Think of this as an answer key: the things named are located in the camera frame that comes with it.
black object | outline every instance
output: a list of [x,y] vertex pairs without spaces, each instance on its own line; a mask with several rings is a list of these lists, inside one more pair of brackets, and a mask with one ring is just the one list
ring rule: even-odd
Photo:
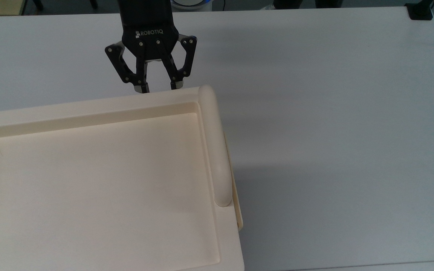
[[315,0],[317,9],[334,9],[342,6],[343,0]]
[[408,8],[408,15],[411,20],[420,21],[431,21],[433,19],[433,14],[431,13],[431,8],[429,7],[434,0],[422,0],[417,4],[405,4]]
[[98,3],[96,0],[90,0],[90,4],[92,5],[92,8],[95,10],[98,8]]
[[43,10],[43,3],[41,3],[41,0],[33,0],[33,3],[35,3],[38,10]]
[[[183,86],[190,75],[197,38],[179,34],[174,26],[169,0],[118,0],[124,33],[122,41],[107,46],[105,52],[118,75],[132,83],[135,91],[148,93],[147,63],[161,60],[170,77],[172,89]],[[177,41],[186,51],[185,63],[176,68],[172,51]],[[122,55],[125,47],[136,57],[136,73],[126,65]]]
[[277,10],[298,9],[303,0],[274,0],[272,4]]

plastic tray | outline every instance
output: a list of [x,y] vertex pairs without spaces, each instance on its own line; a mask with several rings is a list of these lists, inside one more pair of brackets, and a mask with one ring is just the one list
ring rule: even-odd
[[209,86],[0,112],[0,271],[240,271],[232,196]]

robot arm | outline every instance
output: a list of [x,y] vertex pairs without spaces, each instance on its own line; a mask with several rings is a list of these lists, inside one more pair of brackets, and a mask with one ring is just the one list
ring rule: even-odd
[[[105,52],[125,83],[135,91],[148,93],[147,63],[162,61],[170,77],[172,89],[183,86],[190,75],[197,38],[179,34],[174,26],[170,0],[118,0],[124,33],[122,41],[107,46]],[[184,65],[177,69],[172,51],[177,41],[186,51]],[[125,47],[136,57],[136,73],[123,59]]]

table surface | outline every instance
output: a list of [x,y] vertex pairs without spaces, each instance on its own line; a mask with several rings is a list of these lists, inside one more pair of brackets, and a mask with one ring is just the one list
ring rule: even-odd
[[[247,270],[434,260],[434,20],[394,7],[174,22],[199,39],[185,86],[217,93]],[[0,110],[134,94],[104,53],[121,33],[117,14],[0,17]],[[169,89],[162,63],[148,81]]]
[[319,271],[434,271],[434,262],[324,268]]

robotiq logo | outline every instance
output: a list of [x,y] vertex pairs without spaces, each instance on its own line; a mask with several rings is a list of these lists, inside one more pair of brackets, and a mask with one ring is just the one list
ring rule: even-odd
[[139,38],[140,36],[163,34],[163,33],[164,33],[164,31],[162,29],[147,30],[147,31],[135,31],[136,38]]

